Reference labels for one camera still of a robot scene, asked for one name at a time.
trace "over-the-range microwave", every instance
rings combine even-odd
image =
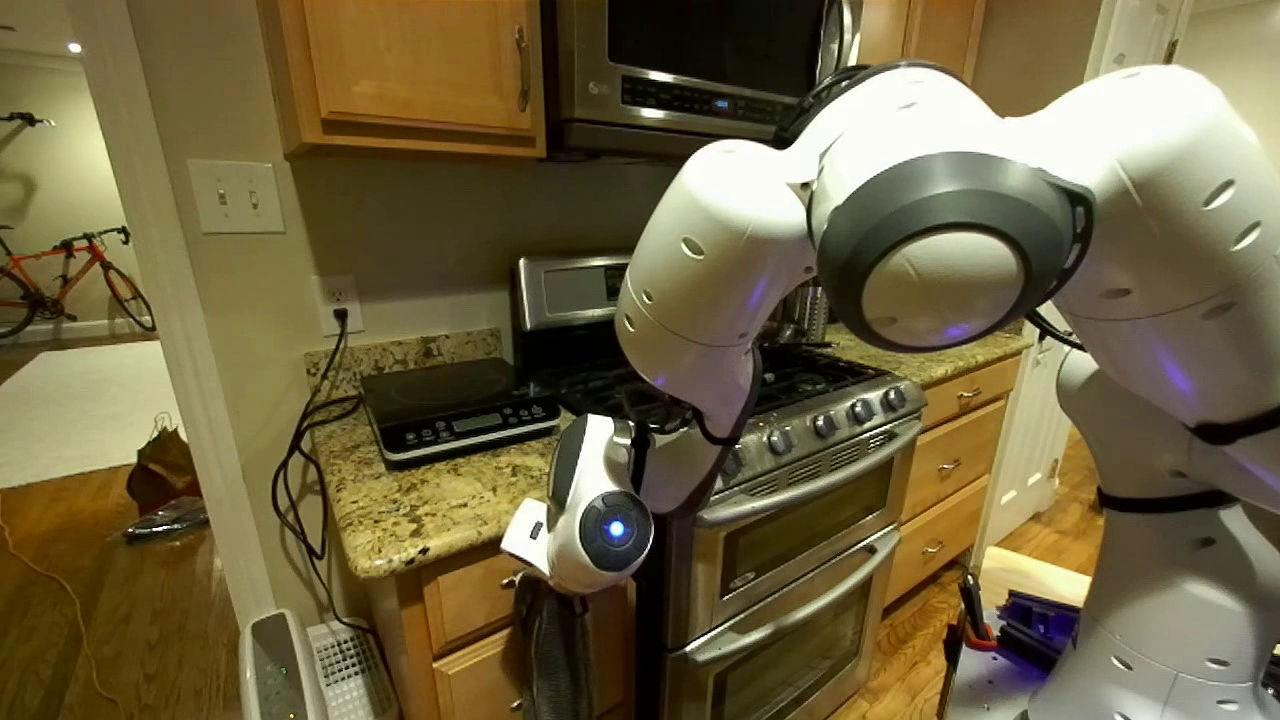
[[[860,0],[548,0],[554,146],[769,140],[858,59]]]

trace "light switch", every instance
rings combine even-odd
[[[200,232],[284,232],[278,169],[261,158],[190,158]]]

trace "granite countertop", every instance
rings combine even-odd
[[[890,367],[916,382],[936,382],[1025,348],[1019,332],[995,332],[968,348],[911,354],[869,348],[846,328],[832,328],[830,340],[830,350]],[[471,354],[501,354],[495,332],[354,348],[339,382],[355,387],[355,375],[370,372]],[[322,464],[350,567],[359,578],[375,578],[501,538],[521,501],[548,493],[554,434],[387,471],[370,415],[355,413],[322,431]]]

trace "double oven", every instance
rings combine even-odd
[[[696,431],[611,340],[625,262],[526,256],[518,367],[567,413]],[[661,517],[635,572],[635,717],[830,717],[869,673],[921,387],[811,342],[759,354],[749,429],[709,501]]]

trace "white robot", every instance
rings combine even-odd
[[[1259,530],[1280,512],[1280,175],[1204,75],[1126,66],[1003,119],[944,71],[884,66],[787,146],[700,146],[616,309],[634,367],[700,431],[635,447],[575,421],[510,551],[562,591],[635,572],[654,512],[696,504],[738,441],[757,332],[811,277],[884,348],[968,342],[1045,300],[1090,348],[1061,398],[1107,530],[1031,720],[1280,717],[1280,551]]]

